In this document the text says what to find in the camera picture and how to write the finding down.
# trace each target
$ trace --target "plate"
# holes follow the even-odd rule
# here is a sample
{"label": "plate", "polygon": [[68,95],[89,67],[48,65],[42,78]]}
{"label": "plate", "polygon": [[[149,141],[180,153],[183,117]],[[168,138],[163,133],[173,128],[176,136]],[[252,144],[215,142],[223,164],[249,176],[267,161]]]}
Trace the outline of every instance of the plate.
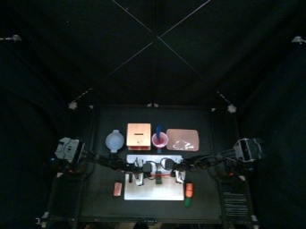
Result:
{"label": "plate", "polygon": [[180,151],[197,151],[197,131],[184,129],[167,130],[167,149]]}
{"label": "plate", "polygon": [[117,150],[122,147],[124,138],[118,133],[118,130],[113,130],[106,136],[105,144],[110,153],[117,153]]}

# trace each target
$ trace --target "orange box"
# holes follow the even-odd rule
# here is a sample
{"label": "orange box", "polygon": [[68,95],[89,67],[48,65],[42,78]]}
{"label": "orange box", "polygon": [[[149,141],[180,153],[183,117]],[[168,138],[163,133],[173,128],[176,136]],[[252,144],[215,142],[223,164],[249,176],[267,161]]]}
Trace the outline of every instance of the orange box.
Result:
{"label": "orange box", "polygon": [[128,150],[150,150],[150,124],[128,123]]}

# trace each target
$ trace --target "green object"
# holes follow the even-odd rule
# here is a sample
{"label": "green object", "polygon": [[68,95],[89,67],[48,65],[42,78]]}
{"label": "green object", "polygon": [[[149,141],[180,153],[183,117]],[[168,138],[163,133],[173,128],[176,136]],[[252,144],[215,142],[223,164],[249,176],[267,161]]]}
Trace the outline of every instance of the green object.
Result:
{"label": "green object", "polygon": [[185,208],[189,208],[191,207],[191,198],[187,197],[185,198]]}

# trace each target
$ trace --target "black fabric wall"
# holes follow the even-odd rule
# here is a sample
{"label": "black fabric wall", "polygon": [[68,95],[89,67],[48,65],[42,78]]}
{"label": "black fabric wall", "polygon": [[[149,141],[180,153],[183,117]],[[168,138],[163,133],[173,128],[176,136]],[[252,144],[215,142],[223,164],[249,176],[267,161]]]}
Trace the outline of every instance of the black fabric wall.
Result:
{"label": "black fabric wall", "polygon": [[0,53],[0,227],[7,228],[32,224],[45,210],[48,157],[62,136],[66,108],[30,52],[20,48],[16,56],[0,44]]}
{"label": "black fabric wall", "polygon": [[304,228],[306,46],[296,45],[239,109],[244,137],[265,141],[251,181],[264,228]]}
{"label": "black fabric wall", "polygon": [[[161,36],[204,1],[120,3]],[[96,87],[80,103],[223,106],[224,93],[241,136],[265,141],[251,181],[257,219],[264,228],[304,228],[306,45],[289,44],[306,35],[304,5],[209,1],[163,37],[203,77],[161,41],[108,77],[154,40],[113,1],[5,1],[0,37],[24,41],[0,42],[0,226],[44,212],[66,105]]]}

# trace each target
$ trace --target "small orange object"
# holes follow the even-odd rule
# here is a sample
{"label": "small orange object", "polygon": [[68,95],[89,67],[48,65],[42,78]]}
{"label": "small orange object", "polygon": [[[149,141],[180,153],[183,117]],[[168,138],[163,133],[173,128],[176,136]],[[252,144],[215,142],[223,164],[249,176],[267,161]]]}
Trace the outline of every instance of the small orange object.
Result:
{"label": "small orange object", "polygon": [[191,197],[192,197],[192,194],[193,194],[193,185],[192,185],[191,182],[188,182],[188,183],[187,183],[185,196],[187,196],[188,198],[191,198]]}
{"label": "small orange object", "polygon": [[120,196],[120,189],[121,189],[121,183],[114,182],[114,189],[113,189],[113,196],[118,197]]}

